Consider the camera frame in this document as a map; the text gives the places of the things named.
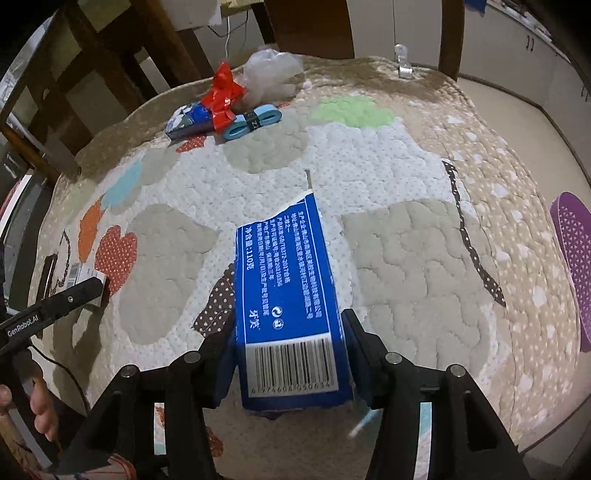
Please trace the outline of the person left hand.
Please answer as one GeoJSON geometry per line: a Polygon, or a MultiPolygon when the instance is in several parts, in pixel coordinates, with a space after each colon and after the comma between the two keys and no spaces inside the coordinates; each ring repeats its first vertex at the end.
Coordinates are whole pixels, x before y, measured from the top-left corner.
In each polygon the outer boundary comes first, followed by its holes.
{"type": "Polygon", "coordinates": [[[45,438],[54,442],[57,439],[58,417],[54,409],[53,401],[42,372],[37,369],[32,375],[32,394],[30,395],[30,408],[35,415],[35,429],[45,438]]]}

